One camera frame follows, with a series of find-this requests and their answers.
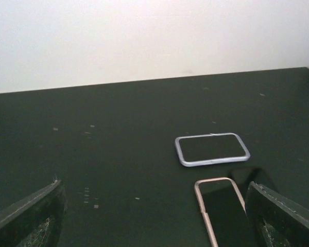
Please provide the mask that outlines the phone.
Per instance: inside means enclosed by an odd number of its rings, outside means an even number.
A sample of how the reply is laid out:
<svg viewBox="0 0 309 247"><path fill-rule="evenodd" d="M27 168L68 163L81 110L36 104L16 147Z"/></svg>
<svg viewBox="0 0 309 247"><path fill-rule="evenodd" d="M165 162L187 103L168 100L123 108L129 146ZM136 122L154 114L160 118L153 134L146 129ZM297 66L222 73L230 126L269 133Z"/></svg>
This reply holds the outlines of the phone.
<svg viewBox="0 0 309 247"><path fill-rule="evenodd" d="M194 191L211 246L256 246L244 198L232 179L198 180Z"/></svg>
<svg viewBox="0 0 309 247"><path fill-rule="evenodd" d="M175 148L185 167L244 162L250 158L249 150L235 133L180 136L175 139Z"/></svg>

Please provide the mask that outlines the phone in lavender case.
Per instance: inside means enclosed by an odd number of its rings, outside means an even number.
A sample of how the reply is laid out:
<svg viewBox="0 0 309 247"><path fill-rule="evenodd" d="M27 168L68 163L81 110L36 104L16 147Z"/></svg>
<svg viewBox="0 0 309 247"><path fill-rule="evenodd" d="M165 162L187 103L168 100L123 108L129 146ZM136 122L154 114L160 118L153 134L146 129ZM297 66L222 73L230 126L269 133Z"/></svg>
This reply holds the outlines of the phone in lavender case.
<svg viewBox="0 0 309 247"><path fill-rule="evenodd" d="M249 150L235 133L180 136L175 139L175 148L185 167L244 162L250 158Z"/></svg>

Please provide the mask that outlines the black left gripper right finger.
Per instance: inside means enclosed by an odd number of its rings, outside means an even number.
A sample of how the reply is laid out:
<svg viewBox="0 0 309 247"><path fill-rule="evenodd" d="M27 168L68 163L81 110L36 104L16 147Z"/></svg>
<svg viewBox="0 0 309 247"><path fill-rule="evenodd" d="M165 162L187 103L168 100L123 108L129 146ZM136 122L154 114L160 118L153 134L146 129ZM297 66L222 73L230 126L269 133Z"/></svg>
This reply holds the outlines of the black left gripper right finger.
<svg viewBox="0 0 309 247"><path fill-rule="evenodd" d="M251 182L245 199L258 246L309 246L309 210L263 184Z"/></svg>

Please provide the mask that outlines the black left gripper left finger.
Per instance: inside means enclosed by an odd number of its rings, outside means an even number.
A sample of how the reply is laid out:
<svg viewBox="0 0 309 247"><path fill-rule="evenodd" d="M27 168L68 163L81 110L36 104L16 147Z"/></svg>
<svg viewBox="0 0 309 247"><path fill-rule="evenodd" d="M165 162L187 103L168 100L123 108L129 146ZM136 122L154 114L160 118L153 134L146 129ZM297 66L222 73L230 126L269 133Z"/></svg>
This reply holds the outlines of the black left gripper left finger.
<svg viewBox="0 0 309 247"><path fill-rule="evenodd" d="M55 180L0 211L0 246L57 246L66 211L64 184Z"/></svg>

